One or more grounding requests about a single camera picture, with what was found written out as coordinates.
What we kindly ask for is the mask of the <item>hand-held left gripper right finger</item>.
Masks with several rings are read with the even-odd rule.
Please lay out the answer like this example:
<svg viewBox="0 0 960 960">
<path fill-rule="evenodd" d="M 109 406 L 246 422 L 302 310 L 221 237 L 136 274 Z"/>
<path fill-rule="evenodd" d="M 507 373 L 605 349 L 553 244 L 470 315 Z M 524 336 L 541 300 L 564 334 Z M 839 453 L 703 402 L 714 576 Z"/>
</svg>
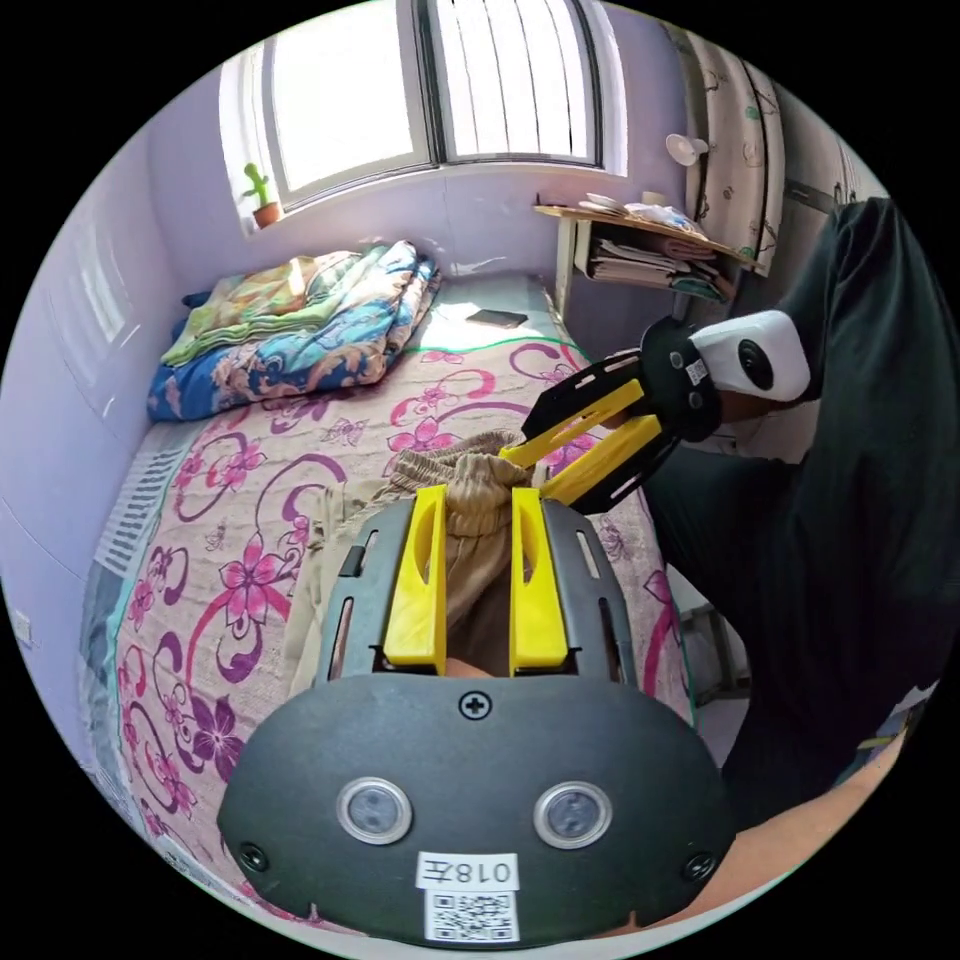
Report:
<svg viewBox="0 0 960 960">
<path fill-rule="evenodd" d="M 538 490 L 512 494 L 509 671 L 557 672 L 568 643 L 543 503 Z"/>
</svg>

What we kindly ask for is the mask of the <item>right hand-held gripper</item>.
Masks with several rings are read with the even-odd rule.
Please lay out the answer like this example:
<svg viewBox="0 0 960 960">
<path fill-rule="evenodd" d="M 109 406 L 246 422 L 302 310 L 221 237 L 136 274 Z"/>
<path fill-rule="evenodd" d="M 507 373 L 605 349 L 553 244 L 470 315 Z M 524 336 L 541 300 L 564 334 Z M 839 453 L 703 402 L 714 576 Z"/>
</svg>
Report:
<svg viewBox="0 0 960 960">
<path fill-rule="evenodd" d="M 530 467 L 593 427 L 620 426 L 541 488 L 583 515 L 610 511 L 642 486 L 682 441 L 718 426 L 717 388 L 690 331 L 671 317 L 653 324 L 639 346 L 592 364 L 548 388 L 521 427 L 522 444 L 499 456 Z"/>
</svg>

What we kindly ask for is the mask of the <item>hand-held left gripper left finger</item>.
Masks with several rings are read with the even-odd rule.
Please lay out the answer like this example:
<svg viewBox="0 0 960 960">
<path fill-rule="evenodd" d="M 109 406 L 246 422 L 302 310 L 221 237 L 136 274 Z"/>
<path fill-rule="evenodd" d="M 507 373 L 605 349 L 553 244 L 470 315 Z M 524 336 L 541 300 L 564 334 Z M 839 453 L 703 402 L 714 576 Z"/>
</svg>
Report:
<svg viewBox="0 0 960 960">
<path fill-rule="evenodd" d="M 397 670 L 446 671 L 446 492 L 425 487 L 411 502 L 383 641 Z"/>
</svg>

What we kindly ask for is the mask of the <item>person's right hand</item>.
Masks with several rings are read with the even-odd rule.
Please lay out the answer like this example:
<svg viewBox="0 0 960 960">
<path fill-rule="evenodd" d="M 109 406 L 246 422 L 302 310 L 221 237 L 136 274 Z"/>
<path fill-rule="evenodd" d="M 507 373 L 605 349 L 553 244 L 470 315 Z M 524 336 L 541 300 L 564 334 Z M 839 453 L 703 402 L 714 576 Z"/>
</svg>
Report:
<svg viewBox="0 0 960 960">
<path fill-rule="evenodd" d="M 721 401 L 721 423 L 724 426 L 761 420 L 771 413 L 787 409 L 790 406 L 790 404 L 777 402 L 769 397 L 731 391 L 721 391 L 719 397 Z"/>
</svg>

